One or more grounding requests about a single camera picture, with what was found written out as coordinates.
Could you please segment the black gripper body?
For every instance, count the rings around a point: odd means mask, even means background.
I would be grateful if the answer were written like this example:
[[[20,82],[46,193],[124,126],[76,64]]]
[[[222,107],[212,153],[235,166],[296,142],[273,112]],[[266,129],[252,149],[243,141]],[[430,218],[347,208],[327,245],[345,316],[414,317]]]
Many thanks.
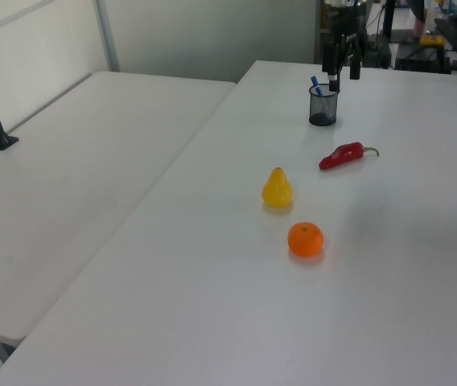
[[[367,5],[330,6],[327,12],[327,28],[331,42],[339,55],[349,52],[363,55],[367,44]]]

